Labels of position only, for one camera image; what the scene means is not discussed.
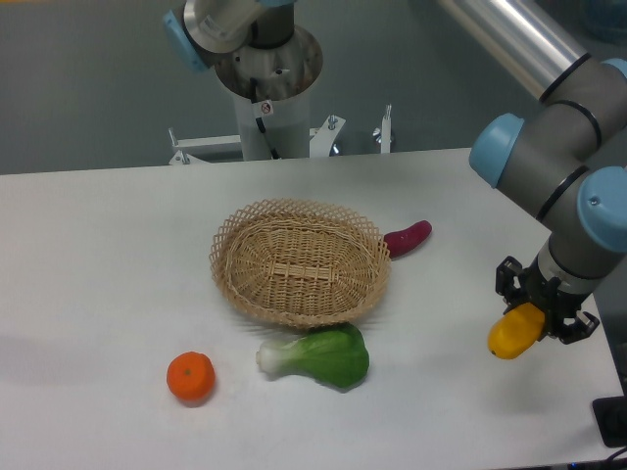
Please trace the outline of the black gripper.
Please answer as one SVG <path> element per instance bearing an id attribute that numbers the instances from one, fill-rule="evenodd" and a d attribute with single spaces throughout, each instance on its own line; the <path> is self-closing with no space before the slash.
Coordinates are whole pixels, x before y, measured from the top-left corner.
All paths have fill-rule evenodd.
<path id="1" fill-rule="evenodd" d="M 496 268 L 495 291 L 506 304 L 505 312 L 518 305 L 535 306 L 549 322 L 546 335 L 570 345 L 590 338 L 600 326 L 600 320 L 588 311 L 580 310 L 587 294 L 567 293 L 561 287 L 558 277 L 547 280 L 538 266 L 523 269 L 522 264 L 511 256 Z"/>

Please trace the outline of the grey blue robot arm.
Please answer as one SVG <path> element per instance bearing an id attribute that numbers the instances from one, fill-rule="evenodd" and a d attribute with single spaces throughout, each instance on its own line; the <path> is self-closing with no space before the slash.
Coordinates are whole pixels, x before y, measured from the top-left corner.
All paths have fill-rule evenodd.
<path id="1" fill-rule="evenodd" d="M 532 1 L 443 8 L 545 107 L 531 121 L 496 118 L 469 155 L 478 175 L 551 232 L 531 265 L 499 265 L 507 308 L 489 350 L 514 358 L 544 337 L 585 339 L 598 321 L 581 305 L 626 254 L 626 170 L 586 165 L 626 125 L 626 64 L 593 59 Z M 234 98 L 246 160 L 329 153 L 305 109 L 321 51 L 295 25 L 292 2 L 188 1 L 163 24 L 181 60 L 215 70 Z"/>

